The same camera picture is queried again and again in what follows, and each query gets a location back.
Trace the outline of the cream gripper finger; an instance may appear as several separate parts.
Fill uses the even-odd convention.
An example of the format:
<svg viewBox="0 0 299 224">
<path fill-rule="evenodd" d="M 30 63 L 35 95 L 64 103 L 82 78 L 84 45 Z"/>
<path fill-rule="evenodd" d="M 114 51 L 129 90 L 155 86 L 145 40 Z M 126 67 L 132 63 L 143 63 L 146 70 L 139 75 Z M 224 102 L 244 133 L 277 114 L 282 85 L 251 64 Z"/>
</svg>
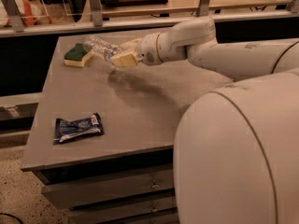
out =
<svg viewBox="0 0 299 224">
<path fill-rule="evenodd" d="M 126 51 L 111 57 L 111 61 L 118 67 L 134 67 L 142 61 L 142 58 L 134 51 Z"/>
<path fill-rule="evenodd" d="M 134 49 L 138 43 L 142 40 L 141 37 L 127 41 L 125 43 L 120 44 L 120 48 L 122 50 Z"/>
</svg>

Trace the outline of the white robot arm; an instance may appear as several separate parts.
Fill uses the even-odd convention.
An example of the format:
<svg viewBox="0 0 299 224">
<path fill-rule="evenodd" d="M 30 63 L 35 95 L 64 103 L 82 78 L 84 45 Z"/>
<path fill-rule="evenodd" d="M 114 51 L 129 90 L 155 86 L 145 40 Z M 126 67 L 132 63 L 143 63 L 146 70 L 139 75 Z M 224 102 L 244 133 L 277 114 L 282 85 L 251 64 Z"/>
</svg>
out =
<svg viewBox="0 0 299 224">
<path fill-rule="evenodd" d="M 121 44 L 118 67 L 179 60 L 231 84 L 196 100 L 174 142 L 180 224 L 299 224 L 299 39 L 219 43 L 199 17 Z"/>
</svg>

